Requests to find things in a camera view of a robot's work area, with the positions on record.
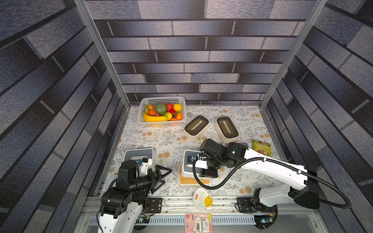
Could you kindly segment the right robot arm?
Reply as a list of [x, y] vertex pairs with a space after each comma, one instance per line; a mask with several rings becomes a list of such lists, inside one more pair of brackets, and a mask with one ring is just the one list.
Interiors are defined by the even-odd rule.
[[216, 178], [218, 169], [231, 168], [231, 172], [217, 186], [199, 185], [204, 189], [216, 190], [224, 186], [239, 169], [259, 172], [282, 182], [272, 188], [257, 188], [248, 204], [257, 212], [274, 212], [278, 204], [295, 203], [307, 209], [318, 209], [320, 199], [317, 181], [306, 176], [307, 168], [302, 165], [285, 163], [265, 156], [248, 146], [231, 142], [223, 146], [211, 139], [206, 139], [200, 146], [200, 152], [192, 156], [193, 176]]

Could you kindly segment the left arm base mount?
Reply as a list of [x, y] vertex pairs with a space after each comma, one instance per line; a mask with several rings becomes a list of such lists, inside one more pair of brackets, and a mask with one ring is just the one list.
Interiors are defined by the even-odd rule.
[[154, 215], [160, 214], [162, 211], [162, 198], [148, 198], [143, 201], [143, 214]]

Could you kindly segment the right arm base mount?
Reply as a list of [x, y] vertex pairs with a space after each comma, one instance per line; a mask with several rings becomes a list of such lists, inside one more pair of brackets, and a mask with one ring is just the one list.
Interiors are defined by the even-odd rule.
[[237, 203], [234, 204], [234, 207], [238, 212], [243, 214], [268, 213], [273, 215], [277, 212], [277, 205], [267, 207], [261, 203], [253, 204], [252, 201], [252, 197], [237, 197]]

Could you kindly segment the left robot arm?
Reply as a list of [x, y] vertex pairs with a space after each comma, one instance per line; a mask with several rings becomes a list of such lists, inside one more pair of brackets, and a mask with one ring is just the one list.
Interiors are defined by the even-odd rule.
[[165, 182], [172, 169], [156, 165], [141, 176], [136, 161], [124, 161], [115, 186], [101, 197], [96, 214], [101, 233], [131, 233], [138, 217], [148, 208], [149, 194], [154, 194]]

